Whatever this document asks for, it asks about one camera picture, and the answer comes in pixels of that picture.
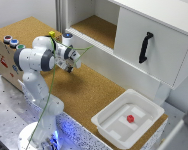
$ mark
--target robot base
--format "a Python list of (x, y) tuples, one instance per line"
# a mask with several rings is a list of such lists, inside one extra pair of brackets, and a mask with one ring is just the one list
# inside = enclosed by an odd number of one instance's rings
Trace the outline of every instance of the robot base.
[[(34, 131), (36, 125), (37, 125), (37, 122), (31, 123), (20, 132), (19, 137), (18, 137), (18, 149), (19, 150), (26, 150), (26, 147), (29, 143), (28, 139), (31, 136), (31, 133)], [(31, 142), (27, 150), (43, 150), (43, 148), (42, 146), (40, 146), (39, 148), (36, 148), (35, 146), (32, 145), (32, 142)]]

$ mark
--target open shelf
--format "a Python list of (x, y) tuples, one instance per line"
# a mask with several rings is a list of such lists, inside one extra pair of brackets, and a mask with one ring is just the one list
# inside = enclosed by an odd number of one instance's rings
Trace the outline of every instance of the open shelf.
[(71, 27), (112, 49), (114, 48), (117, 26), (106, 20), (94, 15)]

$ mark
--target cork surface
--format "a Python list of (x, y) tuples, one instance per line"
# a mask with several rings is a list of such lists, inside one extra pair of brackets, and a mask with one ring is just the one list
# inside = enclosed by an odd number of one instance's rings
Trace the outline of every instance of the cork surface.
[(72, 25), (72, 28), (114, 49), (117, 29), (116, 25), (109, 23), (97, 16), (92, 16), (86, 20)]
[[(35, 37), (46, 35), (52, 30), (49, 26), (30, 17), (0, 29), (0, 41), (3, 41), (3, 37), (9, 34), (18, 39), (21, 44), (31, 48), (32, 41)], [(55, 32), (56, 36), (61, 35), (61, 33)], [(22, 78), (23, 72), (19, 71), (18, 74), (15, 73), (13, 78), (8, 76), (9, 71), (13, 71), (11, 66), (15, 65), (13, 62), (14, 51), (13, 49), (4, 47), (4, 44), (0, 43), (0, 54), (5, 55), (5, 61), (8, 62), (7, 65), (9, 66), (9, 69), (7, 69), (0, 63), (0, 72), (13, 85), (16, 85), (17, 79)], [(52, 81), (52, 72), (53, 70), (41, 73), (49, 87)], [(66, 113), (114, 150), (117, 148), (98, 133), (96, 126), (91, 122), (91, 118), (123, 92), (125, 92), (125, 89), (84, 64), (82, 64), (80, 69), (74, 69), (72, 73), (67, 73), (56, 66), (52, 94), (64, 102), (64, 111)], [(166, 119), (167, 116), (163, 115), (131, 150), (139, 150)]]

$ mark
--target red object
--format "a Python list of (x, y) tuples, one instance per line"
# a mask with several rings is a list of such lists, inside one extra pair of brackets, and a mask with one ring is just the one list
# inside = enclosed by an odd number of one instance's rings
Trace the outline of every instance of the red object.
[(13, 75), (12, 73), (10, 73), (10, 75), (11, 75), (12, 77), (14, 77), (14, 75)]
[(2, 56), (0, 62), (1, 62), (6, 68), (8, 68), (7, 63), (6, 63), (6, 61), (4, 60), (4, 56)]
[(134, 116), (132, 116), (132, 115), (127, 116), (127, 121), (128, 121), (129, 123), (134, 122)]

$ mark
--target cabinet door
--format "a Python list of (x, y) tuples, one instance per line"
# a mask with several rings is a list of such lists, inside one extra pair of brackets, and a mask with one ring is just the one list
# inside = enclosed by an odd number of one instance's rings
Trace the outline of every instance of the cabinet door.
[[(147, 60), (140, 64), (139, 56), (147, 32), (153, 37), (148, 40)], [(115, 55), (173, 86), (187, 51), (187, 35), (120, 8)]]

